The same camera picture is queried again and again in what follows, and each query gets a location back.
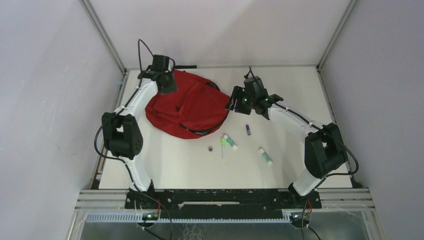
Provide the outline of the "red student backpack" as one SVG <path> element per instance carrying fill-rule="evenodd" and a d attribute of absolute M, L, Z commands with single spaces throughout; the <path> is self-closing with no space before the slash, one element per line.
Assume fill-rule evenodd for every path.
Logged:
<path fill-rule="evenodd" d="M 211 80 L 174 70 L 177 91 L 158 93 L 145 107 L 147 120 L 177 138 L 198 139 L 216 132 L 229 115 L 230 97 Z"/>

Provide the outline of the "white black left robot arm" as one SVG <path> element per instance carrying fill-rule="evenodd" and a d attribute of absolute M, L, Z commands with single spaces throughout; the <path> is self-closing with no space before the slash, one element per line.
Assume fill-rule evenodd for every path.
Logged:
<path fill-rule="evenodd" d="M 130 188 L 139 191 L 136 200 L 145 209 L 155 205 L 157 196 L 148 190 L 152 179 L 141 159 L 144 140 L 138 120 L 157 94 L 177 91 L 174 66 L 172 58 L 153 55 L 152 64 L 138 75 L 138 85 L 129 99 L 113 112 L 105 112 L 101 118 L 99 132 L 103 134 L 105 148 L 112 154 L 110 159 L 124 164 L 130 178 Z"/>

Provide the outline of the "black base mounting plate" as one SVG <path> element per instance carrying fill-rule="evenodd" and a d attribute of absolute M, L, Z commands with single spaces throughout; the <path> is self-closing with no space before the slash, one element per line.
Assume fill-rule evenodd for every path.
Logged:
<path fill-rule="evenodd" d="M 313 191 L 306 196 L 298 196 L 289 189 L 150 189 L 140 193 L 129 189 L 125 193 L 125 209 L 157 209 L 159 203 L 169 210 L 184 203 L 239 203 L 274 209 L 320 209 L 320 194 Z"/>

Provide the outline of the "purple capped small tube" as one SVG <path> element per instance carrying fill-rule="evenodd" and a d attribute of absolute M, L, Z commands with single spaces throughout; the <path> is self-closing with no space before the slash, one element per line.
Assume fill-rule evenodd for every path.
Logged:
<path fill-rule="evenodd" d="M 246 125 L 245 125 L 245 128 L 246 128 L 246 133 L 247 133 L 247 135 L 248 135 L 248 136 L 250 136 L 250 135 L 251 135 L 250 126 L 249 126 L 248 124 L 246 124 Z"/>

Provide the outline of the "green white glue stick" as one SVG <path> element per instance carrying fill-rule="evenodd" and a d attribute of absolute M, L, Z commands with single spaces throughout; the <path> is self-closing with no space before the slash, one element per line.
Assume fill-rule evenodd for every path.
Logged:
<path fill-rule="evenodd" d="M 262 147 L 259 149 L 259 153 L 268 165 L 273 164 L 272 158 L 269 156 L 269 154 Z"/>
<path fill-rule="evenodd" d="M 231 146 L 232 149 L 236 150 L 238 148 L 236 143 L 227 134 L 224 134 L 223 138 Z"/>

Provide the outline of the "green capped white pen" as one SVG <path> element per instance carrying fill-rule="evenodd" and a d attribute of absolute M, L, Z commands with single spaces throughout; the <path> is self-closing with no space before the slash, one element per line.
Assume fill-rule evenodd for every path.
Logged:
<path fill-rule="evenodd" d="M 222 161 L 226 161 L 226 150 L 225 150 L 226 140 L 224 137 L 221 138 L 221 148 L 222 148 Z"/>

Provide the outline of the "aluminium frame rail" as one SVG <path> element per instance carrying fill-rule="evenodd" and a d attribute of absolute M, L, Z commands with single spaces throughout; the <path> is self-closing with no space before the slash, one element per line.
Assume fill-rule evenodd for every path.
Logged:
<path fill-rule="evenodd" d="M 93 4 L 90 0 L 79 0 L 79 3 L 81 4 L 82 8 L 84 9 L 85 13 L 87 14 L 89 20 L 91 21 L 94 29 L 98 33 L 101 41 L 103 42 L 104 46 L 106 47 L 106 50 L 108 51 L 109 55 L 111 56 L 112 60 L 114 61 L 115 65 L 121 72 L 121 74 L 124 76 L 127 73 L 127 68 L 125 67 L 121 57 L 119 56 L 119 53 L 117 49 L 115 48 L 109 34 L 107 33 L 99 15 L 97 14 Z"/>

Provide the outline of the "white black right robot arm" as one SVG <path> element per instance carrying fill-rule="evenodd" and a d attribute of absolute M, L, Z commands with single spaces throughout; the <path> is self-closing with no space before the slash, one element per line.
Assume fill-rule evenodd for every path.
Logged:
<path fill-rule="evenodd" d="M 304 144 L 305 169 L 288 187 L 289 203 L 293 207 L 307 204 L 315 189 L 327 178 L 337 176 L 336 170 L 349 158 L 353 159 L 355 168 L 346 175 L 358 172 L 358 159 L 345 145 L 335 123 L 323 124 L 293 109 L 281 96 L 269 94 L 258 76 L 246 76 L 243 84 L 233 87 L 226 109 L 245 115 L 254 111 L 282 125 Z"/>

